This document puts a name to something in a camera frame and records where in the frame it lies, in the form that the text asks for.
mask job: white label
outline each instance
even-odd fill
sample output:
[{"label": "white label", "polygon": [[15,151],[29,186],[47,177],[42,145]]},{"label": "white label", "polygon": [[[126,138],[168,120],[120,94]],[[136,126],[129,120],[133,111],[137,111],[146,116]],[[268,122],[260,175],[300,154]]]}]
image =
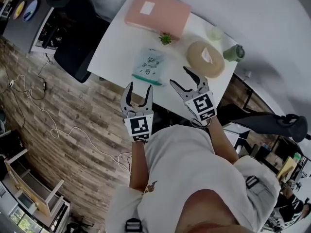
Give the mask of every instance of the white label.
[{"label": "white label", "polygon": [[201,56],[202,56],[202,58],[203,58],[206,62],[213,64],[212,58],[211,58],[210,54],[208,53],[207,48],[204,48],[204,49],[203,49],[203,52],[202,52]]},{"label": "white label", "polygon": [[150,13],[152,12],[152,9],[154,8],[155,3],[154,2],[148,2],[146,1],[144,3],[144,5],[142,6],[140,12],[142,14],[146,14],[146,15],[150,15]]}]

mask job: beige round hat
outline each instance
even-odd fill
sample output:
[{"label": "beige round hat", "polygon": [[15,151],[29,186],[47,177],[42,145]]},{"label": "beige round hat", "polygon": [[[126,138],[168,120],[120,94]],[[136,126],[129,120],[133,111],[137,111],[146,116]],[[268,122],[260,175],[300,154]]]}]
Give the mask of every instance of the beige round hat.
[{"label": "beige round hat", "polygon": [[209,78],[218,77],[225,68],[223,56],[209,43],[196,41],[187,51],[190,66]]}]

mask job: green cup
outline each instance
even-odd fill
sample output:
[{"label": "green cup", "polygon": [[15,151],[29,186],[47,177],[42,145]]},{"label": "green cup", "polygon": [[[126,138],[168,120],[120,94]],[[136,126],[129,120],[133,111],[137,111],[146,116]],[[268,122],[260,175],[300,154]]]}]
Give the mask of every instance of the green cup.
[{"label": "green cup", "polygon": [[235,45],[224,51],[223,56],[228,61],[240,61],[245,56],[245,51],[241,45]]}]

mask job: blue plate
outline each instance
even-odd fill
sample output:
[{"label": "blue plate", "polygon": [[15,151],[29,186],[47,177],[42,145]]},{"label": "blue plate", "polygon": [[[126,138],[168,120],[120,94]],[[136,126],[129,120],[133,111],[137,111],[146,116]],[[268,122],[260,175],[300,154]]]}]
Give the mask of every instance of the blue plate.
[{"label": "blue plate", "polygon": [[33,17],[33,15],[35,14],[35,10],[38,6],[38,1],[34,0],[31,2],[31,4],[29,4],[29,6],[27,7],[27,9],[24,12],[23,15],[23,21],[28,21],[31,17]]}]

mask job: gray desk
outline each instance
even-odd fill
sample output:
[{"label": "gray desk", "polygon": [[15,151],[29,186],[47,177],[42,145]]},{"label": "gray desk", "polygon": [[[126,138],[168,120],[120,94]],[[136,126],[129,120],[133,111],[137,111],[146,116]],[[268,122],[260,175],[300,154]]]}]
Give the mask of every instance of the gray desk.
[{"label": "gray desk", "polygon": [[22,1],[26,3],[24,10],[16,20],[13,20],[14,13],[11,15],[3,36],[19,47],[23,52],[29,53],[37,41],[38,33],[42,30],[48,19],[47,17],[51,14],[52,7],[49,6],[45,0],[38,0],[38,7],[35,14],[29,21],[24,22],[24,11],[33,0],[20,0],[19,2]]}]

